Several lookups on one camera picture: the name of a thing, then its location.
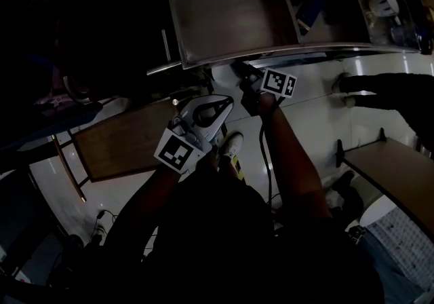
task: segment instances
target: white mug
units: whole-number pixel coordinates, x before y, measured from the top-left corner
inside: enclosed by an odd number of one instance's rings
[[[396,0],[370,0],[369,8],[377,17],[391,17],[399,14]]]

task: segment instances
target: tile floor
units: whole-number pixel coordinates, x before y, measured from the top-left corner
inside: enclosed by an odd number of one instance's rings
[[[298,78],[294,97],[285,100],[281,107],[322,179],[339,174],[334,162],[338,139],[341,139],[344,148],[348,149],[375,140],[380,127],[384,127],[387,136],[405,144],[412,145],[414,140],[413,131],[395,111],[342,107],[339,98],[331,95],[331,85],[337,75],[345,70],[355,75],[407,71],[434,76],[433,64],[434,58],[431,56],[388,54],[280,68]],[[250,117],[239,104],[240,90],[228,90],[218,85],[215,85],[215,89],[215,93],[231,95],[235,99],[235,107],[226,125],[230,132],[243,132],[245,143],[239,160],[245,179],[247,184],[266,199],[267,171],[258,142],[260,119]],[[105,105],[96,121],[122,112],[126,105],[127,101],[122,99]],[[59,134],[59,137],[60,142],[69,139],[66,133]],[[82,180],[85,172],[74,146],[66,147],[64,153],[76,179]],[[31,170],[40,190],[64,228],[69,233],[78,234],[85,242],[89,240],[98,211],[107,209],[113,214],[118,214],[152,174],[147,172],[100,183],[88,182],[83,186],[83,192],[87,197],[87,202],[83,203],[75,193],[58,157],[32,164]],[[273,190],[277,192],[274,179]],[[111,217],[104,216],[100,224],[108,231],[112,225]]]

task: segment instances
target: forearm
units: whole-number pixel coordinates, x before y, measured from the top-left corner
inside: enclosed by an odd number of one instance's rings
[[[104,248],[110,253],[128,252],[133,257],[143,254],[179,179],[180,175],[167,166],[158,168],[122,209]]]
[[[262,120],[282,202],[304,221],[329,217],[318,173],[282,110]]]

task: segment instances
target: white sneaker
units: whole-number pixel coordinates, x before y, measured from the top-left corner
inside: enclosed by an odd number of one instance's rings
[[[344,102],[345,106],[351,109],[351,107],[355,106],[355,97],[354,96],[345,96],[342,98],[342,101]]]
[[[244,136],[240,132],[235,132],[228,137],[228,139],[224,142],[220,152],[222,155],[234,158],[243,146]]]
[[[339,83],[340,83],[340,80],[344,79],[345,77],[351,77],[351,74],[350,73],[341,73],[338,76],[338,79],[332,85],[332,93],[334,93],[334,94],[335,93],[342,93],[340,91]]]

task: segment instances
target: floor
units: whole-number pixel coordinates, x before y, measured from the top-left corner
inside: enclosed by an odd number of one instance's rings
[[[396,111],[343,107],[338,96],[331,95],[331,84],[337,75],[348,71],[354,75],[410,72],[434,76],[433,64],[432,56],[388,54],[280,69],[298,78],[293,98],[285,100],[281,107],[321,179],[326,181],[344,170],[343,167],[340,170],[335,167],[334,154],[338,139],[342,140],[344,149],[349,149],[376,140],[379,129],[383,127],[386,135],[391,138],[407,145],[412,145],[414,141],[414,132]],[[239,161],[245,180],[267,199],[267,171],[258,142],[260,119],[250,117],[239,104],[240,90],[228,90],[217,85],[215,89],[216,94],[231,95],[235,99],[235,107],[226,121],[226,126],[229,132],[243,132],[244,145]],[[108,103],[94,122],[122,112],[126,105],[127,101],[123,99]],[[60,142],[69,139],[66,133],[59,134],[59,138]],[[74,146],[66,147],[64,153],[77,181],[80,182],[86,174]],[[58,157],[32,164],[31,170],[48,204],[66,231],[79,235],[84,242],[89,240],[96,215],[101,209],[119,214],[129,198],[152,175],[152,172],[147,172],[99,183],[88,182],[82,188],[87,198],[87,202],[83,203],[75,193]],[[277,192],[275,180],[273,190]],[[112,225],[111,216],[104,215],[100,224],[108,231]]]

